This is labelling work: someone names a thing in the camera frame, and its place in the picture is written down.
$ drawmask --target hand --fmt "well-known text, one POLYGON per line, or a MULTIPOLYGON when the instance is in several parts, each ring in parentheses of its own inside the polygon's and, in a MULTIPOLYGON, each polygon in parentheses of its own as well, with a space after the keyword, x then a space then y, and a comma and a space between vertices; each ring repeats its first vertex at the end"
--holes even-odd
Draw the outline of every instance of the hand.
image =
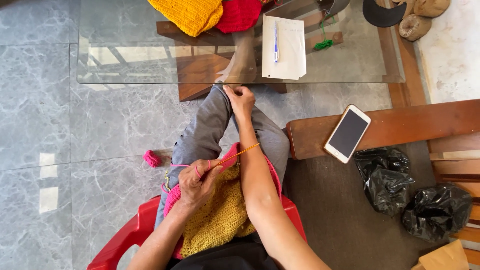
POLYGON ((211 160, 210 170, 208 170, 208 160, 197 160, 190 167, 180 172, 181 198, 179 203, 182 206, 182 212, 193 214, 207 203, 208 198, 212 194, 215 179, 223 168, 222 166, 215 167, 218 163, 220 163, 220 160, 211 160), (197 168, 201 178, 198 177, 195 168, 197 168))
POLYGON ((245 86, 232 89, 228 85, 223 86, 223 90, 230 99, 233 113, 240 120, 250 120, 252 118, 252 109, 255 105, 255 95, 245 86))

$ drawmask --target red plastic chair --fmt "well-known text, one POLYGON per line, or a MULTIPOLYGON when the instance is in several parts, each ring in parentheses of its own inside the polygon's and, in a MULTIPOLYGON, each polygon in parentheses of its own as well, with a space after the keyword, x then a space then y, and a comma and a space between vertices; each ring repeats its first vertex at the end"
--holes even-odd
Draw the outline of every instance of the red plastic chair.
MULTIPOLYGON (((138 208, 138 213, 102 248, 87 270, 116 270, 123 254, 133 245, 141 246, 153 232, 159 203, 160 196, 156 196, 142 204, 138 208)), ((283 195, 282 204, 295 228, 307 241, 295 204, 283 195)))

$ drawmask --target blue pen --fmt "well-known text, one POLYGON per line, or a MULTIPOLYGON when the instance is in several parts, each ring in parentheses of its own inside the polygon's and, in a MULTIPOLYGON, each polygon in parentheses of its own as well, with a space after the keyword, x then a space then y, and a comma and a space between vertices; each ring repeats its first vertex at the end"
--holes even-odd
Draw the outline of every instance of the blue pen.
POLYGON ((273 60, 275 60, 275 63, 277 63, 279 55, 278 55, 278 36, 277 36, 278 33, 277 33, 277 30, 276 30, 276 22, 273 26, 273 32, 274 32, 273 39, 274 39, 274 45, 275 45, 275 52, 273 54, 273 60))

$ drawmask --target glass tabletop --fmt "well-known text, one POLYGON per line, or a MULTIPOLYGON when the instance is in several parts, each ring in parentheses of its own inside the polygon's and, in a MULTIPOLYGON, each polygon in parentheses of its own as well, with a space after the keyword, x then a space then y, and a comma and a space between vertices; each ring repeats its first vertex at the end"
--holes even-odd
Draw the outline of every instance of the glass tabletop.
POLYGON ((401 83, 403 66, 395 29, 377 28, 362 0, 320 22, 333 0, 284 0, 264 5, 245 32, 212 28, 182 33, 147 0, 82 0, 77 81, 81 84, 401 83), (303 20, 307 73, 299 80, 262 77, 262 16, 303 20), (332 47, 315 50, 317 42, 332 47))

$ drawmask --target yellow crochet piece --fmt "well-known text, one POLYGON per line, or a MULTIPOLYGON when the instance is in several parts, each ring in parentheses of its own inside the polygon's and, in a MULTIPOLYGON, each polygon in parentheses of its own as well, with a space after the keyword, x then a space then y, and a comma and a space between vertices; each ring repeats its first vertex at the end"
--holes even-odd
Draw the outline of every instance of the yellow crochet piece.
POLYGON ((240 189, 240 164, 237 162, 217 177, 210 199, 185 226, 180 255, 186 258, 226 244, 234 236, 244 237, 254 231, 240 189))
POLYGON ((222 0, 148 0, 148 2, 192 37, 214 27, 223 14, 222 0))

